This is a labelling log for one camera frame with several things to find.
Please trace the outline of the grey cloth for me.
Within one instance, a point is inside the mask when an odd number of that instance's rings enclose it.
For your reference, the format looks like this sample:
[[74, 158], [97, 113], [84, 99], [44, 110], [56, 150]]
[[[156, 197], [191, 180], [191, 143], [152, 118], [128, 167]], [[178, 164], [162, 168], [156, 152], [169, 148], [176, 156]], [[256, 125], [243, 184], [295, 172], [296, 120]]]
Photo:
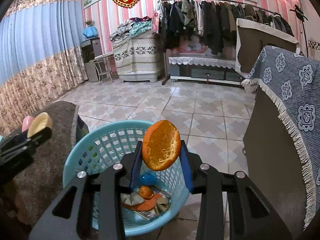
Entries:
[[120, 198], [121, 202], [128, 206], [140, 205], [145, 202], [145, 199], [136, 191], [133, 191], [131, 194], [121, 193]]

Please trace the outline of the cream small bowl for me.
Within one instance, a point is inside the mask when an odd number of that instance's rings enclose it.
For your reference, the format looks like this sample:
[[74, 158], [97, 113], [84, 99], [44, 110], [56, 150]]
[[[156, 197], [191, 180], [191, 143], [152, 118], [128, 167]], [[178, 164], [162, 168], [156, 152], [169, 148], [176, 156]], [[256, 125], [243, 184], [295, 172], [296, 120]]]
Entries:
[[45, 128], [53, 128], [53, 121], [47, 112], [40, 113], [31, 123], [28, 129], [27, 138], [31, 138], [33, 135]]

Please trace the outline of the brown paper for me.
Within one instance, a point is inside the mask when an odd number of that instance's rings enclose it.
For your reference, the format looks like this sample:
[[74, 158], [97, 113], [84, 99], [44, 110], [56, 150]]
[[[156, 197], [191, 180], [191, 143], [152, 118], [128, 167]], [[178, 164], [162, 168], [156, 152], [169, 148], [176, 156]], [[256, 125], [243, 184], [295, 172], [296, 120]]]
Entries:
[[167, 212], [170, 208], [169, 200], [165, 197], [159, 197], [154, 206], [154, 210], [157, 214], [160, 214], [161, 212]]

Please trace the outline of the orange peel piece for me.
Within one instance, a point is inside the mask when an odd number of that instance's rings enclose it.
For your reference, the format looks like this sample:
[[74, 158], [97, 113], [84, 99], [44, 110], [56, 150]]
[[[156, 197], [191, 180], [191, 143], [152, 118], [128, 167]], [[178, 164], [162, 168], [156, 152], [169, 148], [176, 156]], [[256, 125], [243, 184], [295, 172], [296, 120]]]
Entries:
[[148, 186], [141, 186], [139, 188], [138, 194], [144, 199], [144, 200], [150, 200], [153, 198], [154, 193], [152, 189], [150, 189]]

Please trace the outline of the orange plastic bag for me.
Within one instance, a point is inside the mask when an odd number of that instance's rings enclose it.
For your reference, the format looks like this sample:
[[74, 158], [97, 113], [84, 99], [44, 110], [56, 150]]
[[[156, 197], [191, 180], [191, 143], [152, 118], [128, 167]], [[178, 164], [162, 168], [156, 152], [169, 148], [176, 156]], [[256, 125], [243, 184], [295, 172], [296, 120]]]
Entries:
[[160, 194], [154, 194], [154, 196], [150, 200], [145, 200], [142, 204], [129, 206], [124, 203], [121, 204], [122, 207], [133, 210], [133, 211], [150, 211], [155, 207], [157, 199], [161, 198]]

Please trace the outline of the orange peel cup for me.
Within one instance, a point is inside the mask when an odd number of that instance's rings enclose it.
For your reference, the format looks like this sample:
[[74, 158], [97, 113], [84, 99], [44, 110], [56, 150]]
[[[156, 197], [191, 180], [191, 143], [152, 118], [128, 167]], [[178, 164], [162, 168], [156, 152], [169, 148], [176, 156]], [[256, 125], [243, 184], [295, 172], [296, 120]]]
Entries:
[[164, 171], [180, 156], [181, 138], [178, 129], [168, 120], [151, 125], [143, 138], [142, 157], [153, 171]]

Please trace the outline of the blue plastic bag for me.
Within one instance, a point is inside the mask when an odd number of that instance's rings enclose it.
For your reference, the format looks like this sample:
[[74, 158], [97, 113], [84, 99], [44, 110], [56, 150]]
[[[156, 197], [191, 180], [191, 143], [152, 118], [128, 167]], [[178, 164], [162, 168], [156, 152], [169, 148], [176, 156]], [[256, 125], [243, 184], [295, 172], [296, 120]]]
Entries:
[[144, 172], [143, 174], [139, 175], [138, 178], [138, 185], [139, 186], [156, 186], [157, 184], [157, 177], [152, 172]]

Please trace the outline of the printed snack wrapper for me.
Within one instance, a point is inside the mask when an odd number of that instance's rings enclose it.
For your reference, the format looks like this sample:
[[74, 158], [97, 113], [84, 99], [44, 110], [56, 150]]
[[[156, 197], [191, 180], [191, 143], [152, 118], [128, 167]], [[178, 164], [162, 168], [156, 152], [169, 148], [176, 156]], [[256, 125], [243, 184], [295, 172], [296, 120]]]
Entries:
[[[172, 194], [170, 192], [165, 191], [163, 189], [160, 189], [159, 187], [156, 187], [156, 186], [152, 186], [151, 189], [154, 194], [160, 194], [162, 197], [167, 198], [169, 200], [169, 203], [171, 204]], [[140, 216], [142, 216], [143, 218], [145, 218], [147, 220], [155, 219], [156, 217], [161, 216], [166, 213], [166, 212], [161, 212], [160, 214], [157, 214], [155, 212], [154, 208], [150, 211], [134, 211], [134, 212], [139, 214]]]

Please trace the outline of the pink pig mug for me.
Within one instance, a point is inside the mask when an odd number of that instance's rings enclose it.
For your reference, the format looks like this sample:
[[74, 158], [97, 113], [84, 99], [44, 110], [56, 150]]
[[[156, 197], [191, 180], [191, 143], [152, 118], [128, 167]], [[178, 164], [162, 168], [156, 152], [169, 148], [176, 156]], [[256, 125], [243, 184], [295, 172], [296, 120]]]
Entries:
[[26, 116], [24, 119], [23, 119], [23, 123], [22, 123], [22, 132], [25, 132], [29, 129], [29, 127], [31, 126], [31, 124], [33, 123], [33, 121], [35, 120], [35, 117], [29, 115], [29, 116]]

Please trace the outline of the brown shaggy rug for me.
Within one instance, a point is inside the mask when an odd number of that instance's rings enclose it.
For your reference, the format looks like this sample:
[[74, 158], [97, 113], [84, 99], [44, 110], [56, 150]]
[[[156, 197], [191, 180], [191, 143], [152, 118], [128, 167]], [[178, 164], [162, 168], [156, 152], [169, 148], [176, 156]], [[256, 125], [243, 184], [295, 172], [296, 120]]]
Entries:
[[1, 239], [28, 239], [62, 191], [63, 167], [76, 142], [78, 110], [66, 101], [43, 109], [53, 121], [52, 137], [37, 148], [30, 166], [1, 185]]

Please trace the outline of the low TV stand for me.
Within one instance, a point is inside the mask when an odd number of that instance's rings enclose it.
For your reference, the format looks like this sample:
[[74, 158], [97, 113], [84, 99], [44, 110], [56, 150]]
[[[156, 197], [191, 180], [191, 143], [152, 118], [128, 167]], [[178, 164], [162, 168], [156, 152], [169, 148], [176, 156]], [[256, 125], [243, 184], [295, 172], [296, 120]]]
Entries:
[[235, 60], [222, 56], [180, 54], [168, 57], [172, 81], [199, 81], [240, 86], [243, 77], [235, 71]]

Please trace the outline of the small metal stool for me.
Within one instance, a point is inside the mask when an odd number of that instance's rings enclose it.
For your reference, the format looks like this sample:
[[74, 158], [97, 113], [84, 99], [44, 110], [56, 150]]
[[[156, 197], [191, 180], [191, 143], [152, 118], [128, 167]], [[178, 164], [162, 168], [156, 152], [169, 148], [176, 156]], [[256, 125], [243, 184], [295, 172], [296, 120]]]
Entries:
[[102, 84], [106, 79], [110, 79], [111, 82], [113, 82], [112, 68], [110, 63], [110, 59], [112, 59], [112, 57], [114, 57], [114, 53], [110, 52], [97, 56], [93, 60], [91, 60], [91, 62], [95, 66], [99, 84]]

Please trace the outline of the blue covered water bottle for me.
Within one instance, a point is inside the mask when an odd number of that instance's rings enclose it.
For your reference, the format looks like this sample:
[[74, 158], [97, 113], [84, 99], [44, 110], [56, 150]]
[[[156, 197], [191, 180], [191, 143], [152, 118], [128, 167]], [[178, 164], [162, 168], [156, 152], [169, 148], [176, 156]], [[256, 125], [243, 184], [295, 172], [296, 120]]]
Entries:
[[84, 37], [87, 40], [89, 40], [91, 38], [96, 38], [99, 36], [98, 31], [97, 31], [96, 27], [94, 26], [94, 21], [86, 20], [85, 24], [86, 24], [86, 28], [84, 29], [82, 34], [84, 35]]

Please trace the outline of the brown chair with cloth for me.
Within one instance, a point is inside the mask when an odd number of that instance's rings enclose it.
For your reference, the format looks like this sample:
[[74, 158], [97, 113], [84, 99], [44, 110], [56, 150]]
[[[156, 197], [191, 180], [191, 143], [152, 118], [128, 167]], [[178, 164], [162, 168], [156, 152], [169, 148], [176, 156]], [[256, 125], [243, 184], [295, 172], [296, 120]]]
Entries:
[[235, 71], [247, 77], [264, 46], [275, 46], [300, 53], [300, 44], [293, 36], [251, 20], [236, 20]]

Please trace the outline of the clothes rack with garments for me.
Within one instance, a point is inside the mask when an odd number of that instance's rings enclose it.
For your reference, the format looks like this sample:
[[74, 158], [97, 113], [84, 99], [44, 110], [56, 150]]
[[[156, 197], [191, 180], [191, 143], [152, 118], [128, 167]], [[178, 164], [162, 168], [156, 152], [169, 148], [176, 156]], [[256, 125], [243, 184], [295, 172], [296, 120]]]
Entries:
[[159, 33], [168, 57], [202, 54], [236, 58], [236, 20], [251, 20], [293, 37], [281, 14], [248, 3], [228, 0], [160, 0]]

